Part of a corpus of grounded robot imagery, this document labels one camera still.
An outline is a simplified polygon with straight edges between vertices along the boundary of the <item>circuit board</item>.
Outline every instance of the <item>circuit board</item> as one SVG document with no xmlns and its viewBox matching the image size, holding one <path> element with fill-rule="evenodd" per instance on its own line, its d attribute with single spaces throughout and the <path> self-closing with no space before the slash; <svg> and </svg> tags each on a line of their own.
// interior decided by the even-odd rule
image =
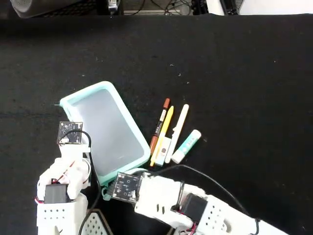
<svg viewBox="0 0 313 235">
<path fill-rule="evenodd" d="M 140 177 L 119 172 L 117 174 L 112 198 L 129 203 L 136 203 L 136 192 L 140 187 Z"/>
<path fill-rule="evenodd" d="M 83 123 L 82 122 L 60 121 L 57 144 L 60 143 L 61 138 L 68 131 L 82 130 L 82 129 L 83 129 Z M 65 138 L 68 139 L 67 143 L 80 144 L 81 140 L 82 140 L 82 133 L 81 132 L 72 132 L 72 133 L 69 133 Z"/>
</svg>

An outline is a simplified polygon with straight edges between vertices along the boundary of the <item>black surface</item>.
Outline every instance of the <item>black surface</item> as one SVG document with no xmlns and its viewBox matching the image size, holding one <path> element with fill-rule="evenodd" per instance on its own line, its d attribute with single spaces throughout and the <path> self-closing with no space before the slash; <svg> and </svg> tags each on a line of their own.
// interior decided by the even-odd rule
<svg viewBox="0 0 313 235">
<path fill-rule="evenodd" d="M 178 145 L 193 129 L 202 138 L 182 163 L 215 178 L 253 216 L 312 234 L 312 28 L 306 15 L 0 21 L 1 234 L 35 234 L 36 182 L 59 156 L 66 119 L 54 104 L 102 80 L 116 86 L 148 142 L 166 97 L 172 126 L 188 103 Z M 193 172 L 168 176 L 233 206 Z M 130 204 L 99 207 L 115 234 L 168 230 Z"/>
</svg>

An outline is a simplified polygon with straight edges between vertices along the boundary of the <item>perforated plastic part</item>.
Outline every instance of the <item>perforated plastic part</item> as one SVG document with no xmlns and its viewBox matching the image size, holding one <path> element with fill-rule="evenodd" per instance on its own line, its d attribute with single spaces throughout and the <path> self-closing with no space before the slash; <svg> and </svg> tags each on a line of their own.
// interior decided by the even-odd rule
<svg viewBox="0 0 313 235">
<path fill-rule="evenodd" d="M 77 235 L 86 216 L 87 205 L 87 198 L 81 193 L 70 203 L 38 204 L 38 235 L 53 235 L 56 227 L 66 235 Z"/>
<path fill-rule="evenodd" d="M 89 219 L 86 221 L 84 230 L 85 235 L 108 235 L 100 216 L 94 212 L 91 213 Z"/>
<path fill-rule="evenodd" d="M 205 228 L 205 230 L 222 230 L 226 232 L 227 225 L 224 222 L 225 216 L 223 212 L 225 204 L 226 203 L 217 198 L 210 198 L 207 200 L 207 205 L 203 212 L 198 229 L 200 231 L 202 231 L 202 228 Z"/>
</svg>

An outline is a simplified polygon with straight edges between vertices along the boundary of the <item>textured black floor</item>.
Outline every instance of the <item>textured black floor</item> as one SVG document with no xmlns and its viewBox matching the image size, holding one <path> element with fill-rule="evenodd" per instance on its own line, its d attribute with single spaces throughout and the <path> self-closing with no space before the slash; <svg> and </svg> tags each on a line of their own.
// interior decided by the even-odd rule
<svg viewBox="0 0 313 235">
<path fill-rule="evenodd" d="M 184 163 L 253 216 L 312 234 L 312 28 L 305 15 L 0 21 L 1 234 L 36 234 L 36 182 L 59 156 L 58 122 L 66 119 L 54 104 L 102 80 L 116 86 L 147 141 L 165 97 L 176 107 L 173 123 L 188 103 L 179 142 L 195 128 L 203 138 Z M 192 172 L 169 176 L 233 205 Z M 168 230 L 129 204 L 99 207 L 115 234 Z"/>
</svg>

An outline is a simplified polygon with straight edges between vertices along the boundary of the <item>pen cap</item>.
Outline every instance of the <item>pen cap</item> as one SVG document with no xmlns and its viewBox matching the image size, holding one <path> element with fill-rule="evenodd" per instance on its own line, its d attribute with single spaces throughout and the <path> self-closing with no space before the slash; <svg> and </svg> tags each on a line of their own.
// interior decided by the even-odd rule
<svg viewBox="0 0 313 235">
<path fill-rule="evenodd" d="M 166 98 L 164 104 L 163 104 L 163 109 L 168 109 L 168 106 L 170 105 L 170 99 Z"/>
</svg>

